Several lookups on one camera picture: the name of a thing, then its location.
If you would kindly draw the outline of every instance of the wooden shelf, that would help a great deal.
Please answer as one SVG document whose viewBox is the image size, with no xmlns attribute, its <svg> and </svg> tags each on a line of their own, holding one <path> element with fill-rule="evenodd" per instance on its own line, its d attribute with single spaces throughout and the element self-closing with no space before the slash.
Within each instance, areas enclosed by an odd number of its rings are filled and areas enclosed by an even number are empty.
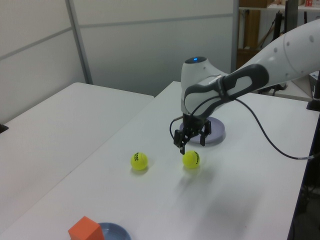
<svg viewBox="0 0 320 240">
<path fill-rule="evenodd" d="M 277 4 L 271 4 L 267 8 L 261 8 L 261 7 L 239 7 L 240 10 L 285 10 L 284 5 L 277 5 Z M 311 6 L 298 6 L 299 12 L 320 12 L 320 7 L 311 7 Z"/>
<path fill-rule="evenodd" d="M 285 10 L 285 6 L 284 5 L 277 5 L 277 4 L 271 4 L 270 6 L 268 6 L 267 8 L 268 10 Z M 320 12 L 320 7 L 311 7 L 311 6 L 304 6 L 304 5 L 300 5 L 298 6 L 298 11 L 301 12 Z"/>
</svg>

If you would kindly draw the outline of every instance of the plate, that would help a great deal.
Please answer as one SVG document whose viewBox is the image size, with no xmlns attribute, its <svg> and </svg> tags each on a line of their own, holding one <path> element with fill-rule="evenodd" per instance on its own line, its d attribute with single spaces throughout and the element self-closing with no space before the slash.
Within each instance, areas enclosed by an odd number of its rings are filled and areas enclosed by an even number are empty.
<svg viewBox="0 0 320 240">
<path fill-rule="evenodd" d="M 206 144 L 214 144 L 214 143 L 221 143 L 225 139 L 226 128 L 222 121 L 214 117 L 207 118 L 211 122 L 211 134 L 208 135 L 205 139 Z M 184 128 L 184 124 L 181 123 L 180 130 Z M 190 142 L 200 144 L 200 134 L 198 136 L 194 136 L 190 139 Z"/>
<path fill-rule="evenodd" d="M 111 222 L 101 222 L 105 240 L 131 240 L 129 233 L 120 225 Z"/>
</svg>

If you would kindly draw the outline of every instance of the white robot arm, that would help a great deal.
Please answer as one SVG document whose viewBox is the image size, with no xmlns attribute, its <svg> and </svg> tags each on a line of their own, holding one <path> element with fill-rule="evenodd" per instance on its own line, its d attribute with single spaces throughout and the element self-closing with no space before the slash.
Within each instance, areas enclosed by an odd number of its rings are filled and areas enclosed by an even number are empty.
<svg viewBox="0 0 320 240">
<path fill-rule="evenodd" d="M 201 134 L 204 145 L 210 131 L 202 128 L 216 107 L 319 69 L 320 19 L 280 36 L 231 74 L 218 70 L 205 57 L 186 60 L 181 71 L 183 130 L 175 131 L 174 144 L 184 154 L 190 138 Z"/>
</svg>

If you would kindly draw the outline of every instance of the tennis ball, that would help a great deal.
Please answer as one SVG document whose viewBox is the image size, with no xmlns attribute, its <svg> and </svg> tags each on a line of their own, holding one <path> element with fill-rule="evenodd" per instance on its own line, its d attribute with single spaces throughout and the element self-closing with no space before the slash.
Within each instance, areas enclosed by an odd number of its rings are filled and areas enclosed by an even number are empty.
<svg viewBox="0 0 320 240">
<path fill-rule="evenodd" d="M 182 157 L 183 165 L 188 169 L 195 169 L 200 165 L 200 157 L 196 151 L 187 151 Z"/>
<path fill-rule="evenodd" d="M 142 152 L 137 152 L 131 157 L 131 166 L 135 170 L 143 170 L 148 166 L 148 158 Z"/>
</svg>

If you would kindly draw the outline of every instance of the orange cube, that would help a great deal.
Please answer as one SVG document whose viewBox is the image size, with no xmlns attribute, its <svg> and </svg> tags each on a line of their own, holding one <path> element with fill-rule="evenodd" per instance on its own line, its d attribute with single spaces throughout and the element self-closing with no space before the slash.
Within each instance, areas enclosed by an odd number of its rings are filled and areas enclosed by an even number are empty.
<svg viewBox="0 0 320 240">
<path fill-rule="evenodd" d="M 71 240 L 105 240 L 101 226 L 84 216 L 68 230 Z"/>
</svg>

